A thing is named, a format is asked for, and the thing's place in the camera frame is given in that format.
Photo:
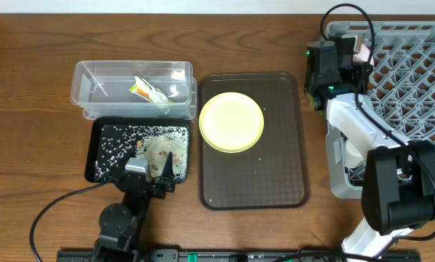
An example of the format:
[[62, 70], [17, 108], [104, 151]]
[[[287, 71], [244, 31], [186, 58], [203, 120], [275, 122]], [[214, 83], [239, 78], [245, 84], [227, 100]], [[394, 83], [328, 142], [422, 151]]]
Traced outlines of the white bowl with rice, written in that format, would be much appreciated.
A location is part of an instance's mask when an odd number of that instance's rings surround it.
[[375, 66], [374, 60], [370, 58], [370, 49], [365, 44], [356, 43], [354, 45], [353, 62], [368, 62], [371, 66]]

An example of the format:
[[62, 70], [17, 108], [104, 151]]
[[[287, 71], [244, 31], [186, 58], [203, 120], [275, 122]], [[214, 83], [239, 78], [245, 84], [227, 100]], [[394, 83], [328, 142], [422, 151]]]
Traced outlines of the yellow round plate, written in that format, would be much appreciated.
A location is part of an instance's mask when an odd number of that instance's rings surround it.
[[255, 145], [264, 131], [264, 115], [250, 96], [224, 92], [210, 98], [199, 114], [204, 141], [224, 153], [239, 153]]

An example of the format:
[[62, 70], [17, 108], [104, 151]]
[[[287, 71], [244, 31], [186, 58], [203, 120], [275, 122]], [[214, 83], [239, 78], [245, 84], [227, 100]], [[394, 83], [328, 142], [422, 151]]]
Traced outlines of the white cup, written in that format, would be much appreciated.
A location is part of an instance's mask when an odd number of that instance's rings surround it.
[[364, 163], [364, 158], [360, 154], [360, 152], [356, 149], [353, 143], [350, 140], [346, 140], [345, 142], [345, 151], [346, 151], [346, 159], [345, 159], [345, 167], [354, 169], [361, 166]]

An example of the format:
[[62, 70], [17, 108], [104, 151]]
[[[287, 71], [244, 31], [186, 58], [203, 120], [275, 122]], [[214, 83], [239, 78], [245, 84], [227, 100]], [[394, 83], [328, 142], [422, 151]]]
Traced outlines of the green yellow snack wrapper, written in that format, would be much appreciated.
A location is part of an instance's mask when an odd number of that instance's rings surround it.
[[132, 94], [137, 95], [156, 106], [164, 107], [166, 104], [173, 103], [173, 101], [169, 99], [159, 88], [153, 86], [144, 78], [135, 76], [134, 79], [135, 83], [129, 88], [129, 91]]

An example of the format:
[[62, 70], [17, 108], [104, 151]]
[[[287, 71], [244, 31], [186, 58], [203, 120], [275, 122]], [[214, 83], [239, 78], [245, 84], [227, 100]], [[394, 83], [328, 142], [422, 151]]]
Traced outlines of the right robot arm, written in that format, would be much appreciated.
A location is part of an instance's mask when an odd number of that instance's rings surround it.
[[[384, 122], [364, 94], [373, 71], [372, 53], [360, 53], [356, 38], [332, 37], [307, 46], [305, 95], [315, 111], [344, 135], [344, 167], [365, 165], [361, 192], [364, 217], [346, 237], [347, 261], [379, 259], [400, 239], [435, 221], [435, 146], [411, 140]], [[418, 237], [435, 238], [435, 231]]]

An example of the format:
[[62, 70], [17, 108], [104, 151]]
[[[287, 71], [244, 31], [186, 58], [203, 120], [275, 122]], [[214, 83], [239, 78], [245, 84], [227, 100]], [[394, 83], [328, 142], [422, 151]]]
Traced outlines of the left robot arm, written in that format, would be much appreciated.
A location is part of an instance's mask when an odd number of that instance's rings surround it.
[[95, 241], [93, 262], [149, 260], [147, 248], [139, 244], [139, 236], [151, 199], [164, 199], [167, 192], [175, 191], [173, 154], [168, 153], [158, 183], [148, 181], [148, 162], [134, 155], [134, 151], [129, 152], [109, 171], [111, 182], [124, 193], [124, 198], [100, 214], [100, 234]]

